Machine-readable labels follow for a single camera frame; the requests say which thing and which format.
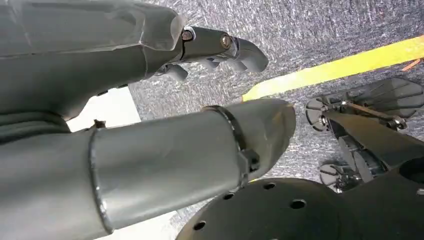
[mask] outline robotic hand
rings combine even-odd
[[[179,60],[165,64],[156,73],[183,81],[188,73],[179,63],[200,62],[212,70],[228,61],[235,71],[262,72],[268,58],[250,41],[229,36],[226,32],[202,27],[187,27],[181,34],[182,54]]]

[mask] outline white surface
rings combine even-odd
[[[90,128],[94,119],[106,121],[106,127],[118,127],[140,122],[133,98],[127,87],[111,89],[101,96],[92,97],[81,114],[68,121],[71,131]],[[171,240],[177,233],[170,231],[170,218],[176,211],[116,230],[99,240]]]

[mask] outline plastic cover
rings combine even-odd
[[[185,24],[172,9],[139,0],[0,0],[0,57],[136,45],[169,51]]]

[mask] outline metal clamp ring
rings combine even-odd
[[[225,118],[225,120],[227,120],[228,124],[230,125],[232,135],[234,136],[234,140],[239,151],[237,164],[239,165],[241,176],[237,189],[243,188],[249,182],[249,173],[259,169],[259,155],[254,150],[247,149],[246,139],[239,122],[225,107],[211,105],[204,107],[202,111],[214,111],[219,113],[222,117]]]

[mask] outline hole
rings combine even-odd
[[[399,174],[406,179],[424,184],[424,157],[403,163],[399,168]]]
[[[270,190],[270,189],[274,188],[275,186],[276,186],[276,184],[275,184],[275,183],[270,182],[270,183],[268,183],[268,184],[265,184],[265,185],[263,186],[263,188],[264,188],[264,189],[266,189],[266,190]]]
[[[230,193],[226,194],[226,195],[223,197],[223,199],[224,199],[224,200],[228,200],[228,199],[230,199],[230,198],[232,198],[232,197],[234,197],[234,193],[230,192]]]
[[[196,223],[196,225],[194,225],[193,229],[197,231],[197,230],[202,229],[205,225],[206,225],[205,221],[200,221],[200,222]]]
[[[306,201],[303,199],[295,199],[290,203],[292,209],[302,209],[306,206]]]

